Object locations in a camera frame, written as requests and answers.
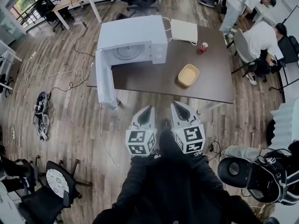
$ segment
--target desk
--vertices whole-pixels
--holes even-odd
[[[197,55],[203,42],[206,52]],[[193,64],[199,77],[189,87],[178,83],[178,74],[187,64]],[[116,65],[112,67],[114,87],[119,90],[152,92],[214,101],[204,109],[213,109],[223,103],[234,102],[234,88],[228,51],[223,34],[218,30],[198,26],[198,45],[172,40],[168,43],[165,64],[151,61]],[[97,87],[96,69],[93,66],[87,86]]]
[[[0,67],[0,75],[6,74],[7,79],[8,79],[8,73],[9,73],[11,66],[14,64],[14,59],[17,59],[20,62],[22,62],[22,60],[18,56],[16,56],[13,52],[11,52],[10,50],[7,50],[6,52],[4,52],[2,54],[2,56],[0,58],[0,61],[2,60],[2,64]],[[10,87],[6,84],[3,84],[3,83],[0,83],[0,85],[2,85],[3,87],[5,87],[9,90],[13,89],[12,87]]]
[[[252,20],[255,22],[255,24],[258,24],[263,20],[265,20],[271,26],[275,26],[277,24],[275,19],[268,13],[268,8],[264,4],[258,3],[255,9],[257,14]]]
[[[81,3],[82,1],[85,0],[60,0],[60,2],[54,7],[53,12],[56,14],[56,16],[60,19],[60,21],[62,22],[62,24],[66,27],[66,29],[70,29],[69,25],[66,23],[66,21],[63,19],[63,17],[60,15],[59,10],[68,6],[71,6],[72,4],[77,4],[77,3]],[[93,2],[93,0],[88,0],[90,2],[90,5],[93,8],[93,12],[95,14],[95,16],[98,19],[99,23],[102,23],[102,19],[100,17],[100,14]]]

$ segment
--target wooden floor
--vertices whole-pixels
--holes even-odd
[[[126,13],[126,4],[117,1],[114,3],[97,4],[103,22],[115,20],[119,12]],[[195,0],[163,0],[159,5],[162,16],[195,22],[207,26],[206,22],[196,13]],[[211,28],[219,29],[221,16],[213,9],[199,5],[198,11],[207,18]],[[101,25],[90,6],[77,10],[82,20],[87,24],[88,31],[78,42],[77,49],[95,54]],[[57,29],[53,33],[51,27],[44,23],[31,30],[21,41],[16,42],[13,48],[24,61],[17,63],[11,74],[20,71],[14,90],[8,98],[1,98],[0,120],[3,129],[3,143],[8,145],[10,130],[15,129],[16,139],[11,141],[7,148],[7,156],[11,159],[25,158],[33,160],[40,155],[39,166],[42,171],[48,160],[58,162],[63,160],[65,167],[70,170],[75,159],[81,160],[77,167],[75,177],[79,181],[93,182],[93,187],[78,187],[83,198],[75,200],[71,209],[63,211],[61,218],[66,224],[91,223],[95,216],[103,209],[110,208],[111,204],[121,190],[125,180],[124,175],[114,165],[106,154],[103,145],[111,154],[114,162],[127,173],[130,167],[130,156],[125,147],[125,132],[128,129],[133,115],[147,105],[156,107],[157,125],[163,118],[171,117],[170,104],[173,100],[181,100],[190,104],[195,109],[206,104],[206,101],[191,98],[141,93],[133,91],[117,91],[117,97],[122,105],[115,111],[102,107],[98,103],[95,88],[86,87],[85,84],[62,92],[55,89],[51,101],[54,104],[54,112],[50,113],[49,141],[42,142],[36,134],[32,124],[33,106],[40,92],[49,92],[52,87],[68,89],[69,82],[74,85],[81,82],[81,70],[78,75],[74,73],[50,75],[56,72],[76,70],[81,67],[84,79],[88,76],[90,65],[94,58],[88,55],[78,54],[73,46],[76,40],[84,33],[85,28],[78,19],[70,22],[70,30]],[[251,24],[242,21],[239,24],[243,30],[250,28]],[[27,62],[27,59],[36,51],[36,55]],[[230,48],[231,68],[241,66],[234,47]],[[24,72],[30,73],[28,81]],[[211,112],[201,115],[205,125],[206,149],[214,141],[219,141],[221,148],[230,145],[249,147],[265,147],[265,130],[271,120],[270,111],[275,110],[282,103],[279,92],[269,91],[269,87],[278,86],[277,75],[268,77],[268,83],[262,80],[252,86],[247,78],[241,77],[242,72],[233,75],[235,89],[235,103],[223,105]],[[104,143],[101,142],[99,130]],[[216,170],[215,160],[210,165]],[[228,187],[230,194],[240,194],[239,189]],[[246,199],[250,204],[257,205],[253,199]]]

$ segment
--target black jacket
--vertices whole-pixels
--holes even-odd
[[[206,157],[135,157],[131,165],[117,202],[93,224],[261,224],[223,190]]]

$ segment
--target red can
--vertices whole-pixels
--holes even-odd
[[[198,53],[205,53],[207,47],[208,47],[208,44],[206,42],[202,43],[200,49],[198,50]]]

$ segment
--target railing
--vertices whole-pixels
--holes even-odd
[[[36,22],[41,16],[36,10],[37,3],[35,2],[29,8],[27,8],[18,18],[17,21],[23,26],[27,27],[28,25]]]

